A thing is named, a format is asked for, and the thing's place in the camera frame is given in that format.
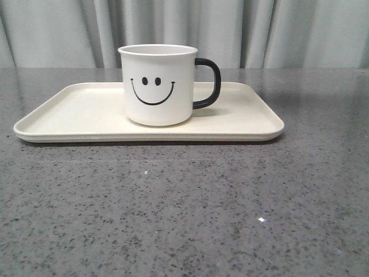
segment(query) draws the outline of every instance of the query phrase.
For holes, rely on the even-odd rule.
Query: white mug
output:
[[[148,126],[168,126],[189,119],[193,109],[213,104],[220,93],[218,66],[195,58],[197,49],[170,44],[139,44],[118,49],[122,58],[125,112],[132,121]],[[195,65],[210,66],[214,90],[193,102]]]

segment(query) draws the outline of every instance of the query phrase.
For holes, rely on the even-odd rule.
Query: curtain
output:
[[[221,68],[366,68],[369,0],[0,0],[0,67],[117,68],[138,43]]]

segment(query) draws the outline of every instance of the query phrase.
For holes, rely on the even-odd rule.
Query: mug rim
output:
[[[170,47],[170,48],[182,48],[183,52],[179,53],[165,53],[165,54],[153,54],[153,53],[139,53],[135,51],[130,51],[133,49],[139,48],[159,48],[159,47]],[[126,45],[118,48],[118,52],[120,54],[127,54],[127,55],[136,55],[136,56],[145,56],[145,57],[170,57],[170,56],[182,56],[182,55],[191,55],[196,54],[198,49],[192,46],[187,45],[179,45],[179,44],[132,44]]]

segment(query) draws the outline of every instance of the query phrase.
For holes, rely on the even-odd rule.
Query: tray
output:
[[[206,98],[213,83],[195,83],[195,100]],[[14,125],[32,143],[86,141],[266,141],[284,123],[248,86],[222,83],[217,102],[194,110],[187,121],[147,127],[125,116],[123,83],[70,85]]]

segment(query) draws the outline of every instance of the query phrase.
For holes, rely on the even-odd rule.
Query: countertop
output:
[[[15,122],[121,70],[0,69],[0,276],[369,276],[369,70],[221,72],[280,137],[26,143]]]

